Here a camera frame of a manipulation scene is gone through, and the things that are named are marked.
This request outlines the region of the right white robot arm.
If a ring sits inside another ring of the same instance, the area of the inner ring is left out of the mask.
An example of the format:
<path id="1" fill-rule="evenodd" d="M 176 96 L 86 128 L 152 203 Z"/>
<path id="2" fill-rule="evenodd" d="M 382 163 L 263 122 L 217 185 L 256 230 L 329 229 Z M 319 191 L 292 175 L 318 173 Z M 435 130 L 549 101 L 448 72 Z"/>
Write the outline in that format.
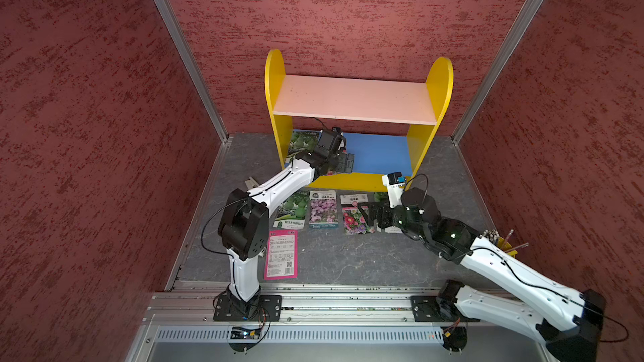
<path id="1" fill-rule="evenodd" d="M 551 280 L 462 221 L 442 216 L 431 196 L 418 188 L 396 189 L 393 206 L 359 203 L 367 224 L 398 228 L 440 258 L 496 283 L 513 299 L 448 280 L 435 298 L 442 320 L 482 320 L 543 345 L 559 361 L 595 361 L 605 321 L 605 298 Z"/>

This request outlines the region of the pink zinnia seed bag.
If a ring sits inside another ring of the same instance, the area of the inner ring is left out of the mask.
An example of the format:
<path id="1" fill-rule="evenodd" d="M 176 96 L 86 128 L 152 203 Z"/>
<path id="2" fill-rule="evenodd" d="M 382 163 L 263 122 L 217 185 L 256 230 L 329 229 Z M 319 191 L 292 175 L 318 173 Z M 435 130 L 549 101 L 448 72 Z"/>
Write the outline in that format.
<path id="1" fill-rule="evenodd" d="M 340 196 L 342 207 L 342 217 L 345 227 L 345 233 L 349 236 L 371 234 L 376 231 L 373 230 L 360 230 L 358 228 L 360 214 L 358 213 L 358 202 L 369 202 L 367 194 L 342 194 Z"/>

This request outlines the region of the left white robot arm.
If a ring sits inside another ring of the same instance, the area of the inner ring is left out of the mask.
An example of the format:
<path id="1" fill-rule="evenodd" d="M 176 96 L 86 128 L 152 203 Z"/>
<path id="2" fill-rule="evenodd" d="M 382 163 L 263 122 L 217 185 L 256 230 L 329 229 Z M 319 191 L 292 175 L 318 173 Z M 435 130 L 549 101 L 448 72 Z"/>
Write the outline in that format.
<path id="1" fill-rule="evenodd" d="M 259 291 L 258 255 L 268 246 L 270 217 L 298 190 L 334 169 L 352 171 L 352 156 L 345 152 L 346 138 L 340 128 L 323 130 L 311 150 L 301 150 L 289 166 L 250 191 L 236 189 L 222 211 L 218 235 L 230 262 L 228 293 L 242 305 Z"/>

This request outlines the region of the pink back-side seed bag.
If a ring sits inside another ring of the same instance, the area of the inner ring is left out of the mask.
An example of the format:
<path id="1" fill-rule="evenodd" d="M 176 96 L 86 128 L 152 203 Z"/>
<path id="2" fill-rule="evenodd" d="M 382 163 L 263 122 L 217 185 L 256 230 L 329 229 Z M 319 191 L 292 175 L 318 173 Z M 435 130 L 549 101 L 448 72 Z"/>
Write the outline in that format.
<path id="1" fill-rule="evenodd" d="M 298 231 L 270 231 L 264 279 L 277 280 L 298 276 Z"/>

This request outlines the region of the large green gourd seed bag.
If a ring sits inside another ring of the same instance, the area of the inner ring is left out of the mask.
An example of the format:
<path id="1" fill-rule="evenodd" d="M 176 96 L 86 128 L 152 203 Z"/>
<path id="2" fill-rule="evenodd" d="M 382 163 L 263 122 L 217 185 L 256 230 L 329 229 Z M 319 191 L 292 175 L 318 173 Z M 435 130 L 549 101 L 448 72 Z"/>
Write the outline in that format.
<path id="1" fill-rule="evenodd" d="M 288 197 L 278 208 L 273 229 L 295 231 L 304 229 L 309 201 L 310 195 L 307 190 L 299 190 Z"/>

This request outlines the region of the green gourd bag shelf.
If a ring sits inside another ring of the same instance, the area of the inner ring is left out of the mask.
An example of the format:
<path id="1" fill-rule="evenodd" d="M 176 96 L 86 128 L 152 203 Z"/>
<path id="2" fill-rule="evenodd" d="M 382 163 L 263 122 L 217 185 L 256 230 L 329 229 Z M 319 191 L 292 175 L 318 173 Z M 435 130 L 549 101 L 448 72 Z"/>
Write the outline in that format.
<path id="1" fill-rule="evenodd" d="M 293 131 L 284 160 L 285 165 L 290 165 L 295 155 L 299 152 L 313 151 L 318 143 L 319 137 L 320 131 Z"/>

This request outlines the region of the purple flower seed bag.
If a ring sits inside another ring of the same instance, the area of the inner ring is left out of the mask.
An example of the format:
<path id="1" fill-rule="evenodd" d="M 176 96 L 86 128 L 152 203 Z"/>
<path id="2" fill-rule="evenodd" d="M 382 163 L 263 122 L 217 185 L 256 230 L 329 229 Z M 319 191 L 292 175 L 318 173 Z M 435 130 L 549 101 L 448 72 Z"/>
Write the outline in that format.
<path id="1" fill-rule="evenodd" d="M 335 191 L 311 191 L 309 206 L 310 229 L 335 229 L 339 226 Z"/>

